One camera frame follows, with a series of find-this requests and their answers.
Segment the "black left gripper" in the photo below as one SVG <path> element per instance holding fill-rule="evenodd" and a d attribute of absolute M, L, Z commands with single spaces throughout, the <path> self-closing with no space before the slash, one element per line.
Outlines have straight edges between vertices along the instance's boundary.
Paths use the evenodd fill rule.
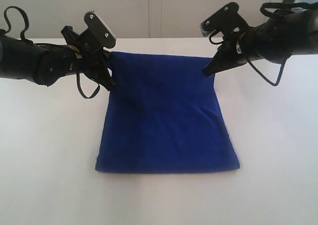
<path fill-rule="evenodd" d="M 33 47 L 38 47 L 43 52 L 37 59 L 32 81 L 38 85 L 51 86 L 62 77 L 84 74 L 111 91 L 116 86 L 107 68 L 111 53 L 103 49 L 88 28 L 77 34 L 71 26 L 65 26 L 61 33 L 66 41 L 65 45 L 33 44 Z"/>

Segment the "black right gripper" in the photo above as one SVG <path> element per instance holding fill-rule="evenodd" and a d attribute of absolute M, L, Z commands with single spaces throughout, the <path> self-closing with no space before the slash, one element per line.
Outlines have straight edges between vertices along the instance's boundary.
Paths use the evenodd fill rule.
<path fill-rule="evenodd" d="M 234 69 L 257 60 L 282 64 L 296 51 L 298 25 L 264 23 L 223 36 L 221 46 L 202 70 L 205 76 Z"/>

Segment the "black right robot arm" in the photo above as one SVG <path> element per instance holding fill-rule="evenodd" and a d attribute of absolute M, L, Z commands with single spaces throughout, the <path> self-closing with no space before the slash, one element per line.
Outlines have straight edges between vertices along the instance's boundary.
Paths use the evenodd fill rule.
<path fill-rule="evenodd" d="M 253 61 L 283 64 L 293 55 L 318 53 L 318 4 L 266 2 L 260 12 L 268 20 L 250 26 L 230 2 L 200 24 L 204 37 L 222 33 L 223 40 L 212 60 L 203 68 L 210 76 Z"/>

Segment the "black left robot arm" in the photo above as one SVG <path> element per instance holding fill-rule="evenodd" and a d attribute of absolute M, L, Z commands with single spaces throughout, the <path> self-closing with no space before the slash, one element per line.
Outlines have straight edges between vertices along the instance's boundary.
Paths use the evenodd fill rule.
<path fill-rule="evenodd" d="M 110 58 L 108 49 L 114 48 L 116 37 L 108 30 L 99 37 L 89 29 L 78 34 L 71 26 L 65 26 L 61 33 L 65 45 L 33 43 L 2 35 L 0 76 L 51 86 L 62 77 L 84 74 L 93 82 L 112 90 L 116 82 L 106 62 Z"/>

